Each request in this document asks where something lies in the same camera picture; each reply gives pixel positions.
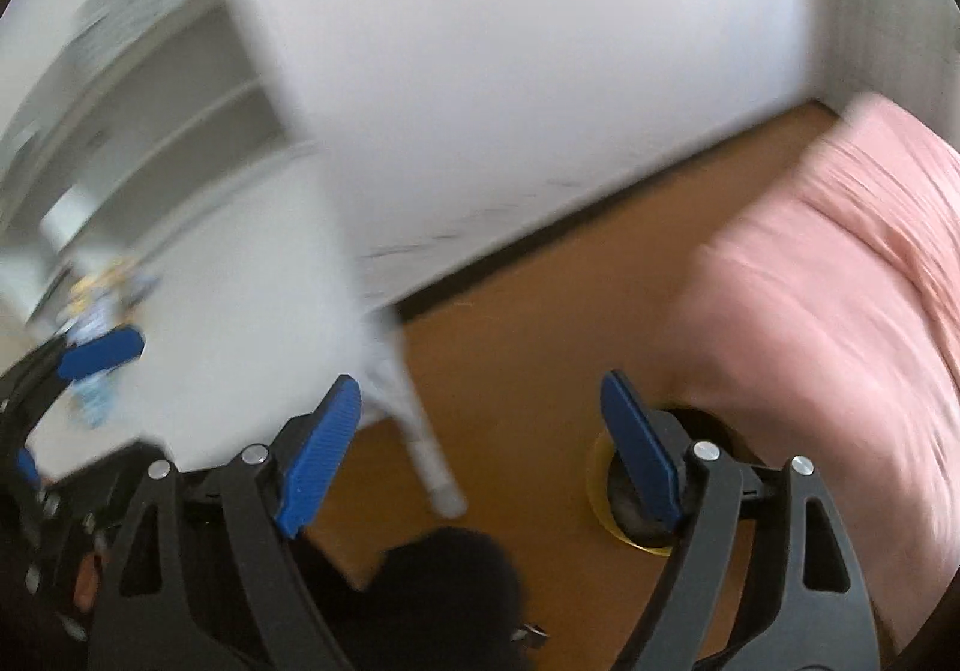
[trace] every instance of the dark object on floor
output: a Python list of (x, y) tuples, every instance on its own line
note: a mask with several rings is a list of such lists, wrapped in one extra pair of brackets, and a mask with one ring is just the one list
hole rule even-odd
[(352, 619), (325, 612), (362, 671), (523, 671), (517, 572), (490, 537), (443, 528), (387, 552)]

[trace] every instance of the silver bolt head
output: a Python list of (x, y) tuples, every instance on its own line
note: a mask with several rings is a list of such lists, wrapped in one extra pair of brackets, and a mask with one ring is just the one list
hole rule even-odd
[(167, 478), (169, 474), (170, 463), (167, 460), (154, 460), (150, 463), (150, 468), (147, 468), (147, 475), (157, 481)]
[(76, 620), (70, 619), (70, 617), (64, 617), (63, 615), (57, 615), (61, 619), (61, 623), (64, 625), (64, 631), (66, 634), (71, 637), (74, 641), (86, 641), (86, 631), (83, 629), (83, 625), (80, 625)]
[(93, 551), (100, 556), (104, 556), (109, 551), (107, 535), (102, 530), (98, 530), (93, 534)]
[(37, 591), (40, 589), (40, 569), (37, 568), (37, 566), (31, 565), (27, 568), (27, 578), (24, 580), (24, 583), (30, 595), (37, 594)]
[(720, 447), (713, 441), (697, 441), (696, 444), (693, 444), (693, 455), (698, 460), (712, 463), (714, 460), (720, 459)]
[(809, 458), (798, 455), (793, 460), (790, 460), (790, 467), (793, 468), (800, 476), (809, 476), (813, 473), (813, 463), (810, 462)]
[(247, 465), (260, 465), (265, 462), (268, 454), (270, 454), (270, 452), (266, 446), (263, 444), (253, 444), (253, 446), (248, 446), (243, 450), (240, 459)]
[(53, 519), (57, 511), (59, 511), (59, 495), (56, 492), (51, 492), (47, 495), (47, 499), (43, 501), (43, 515), (47, 519)]

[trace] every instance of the bed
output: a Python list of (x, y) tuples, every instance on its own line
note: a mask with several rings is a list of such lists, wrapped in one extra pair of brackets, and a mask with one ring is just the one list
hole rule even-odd
[(960, 159), (859, 97), (702, 247), (670, 317), (673, 390), (768, 465), (807, 455), (896, 648), (960, 565)]

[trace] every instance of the wooden floor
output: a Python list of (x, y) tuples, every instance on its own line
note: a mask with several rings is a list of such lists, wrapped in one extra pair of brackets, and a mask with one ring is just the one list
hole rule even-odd
[[(692, 251), (833, 121), (819, 105), (786, 113), (407, 326), (416, 386), (470, 501), (463, 524), (506, 546), (531, 620), (553, 636), (541, 671), (607, 671), (661, 570), (607, 535), (584, 496), (601, 375), (622, 367), (648, 400), (668, 399), (656, 336)], [(362, 578), (435, 524), (381, 424), (358, 436), (315, 530)], [(704, 650), (726, 639), (748, 551), (742, 537)]]

